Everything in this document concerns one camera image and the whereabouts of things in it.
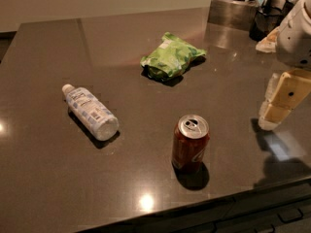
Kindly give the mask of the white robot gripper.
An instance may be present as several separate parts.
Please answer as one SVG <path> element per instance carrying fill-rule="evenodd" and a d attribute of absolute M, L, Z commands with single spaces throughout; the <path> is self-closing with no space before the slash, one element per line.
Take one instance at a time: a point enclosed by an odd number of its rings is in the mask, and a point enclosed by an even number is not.
<path fill-rule="evenodd" d="M 311 93 L 311 0 L 298 0 L 282 20 L 276 54 L 280 62 L 298 67 L 274 73 L 259 109 L 259 127 L 274 130 Z"/>

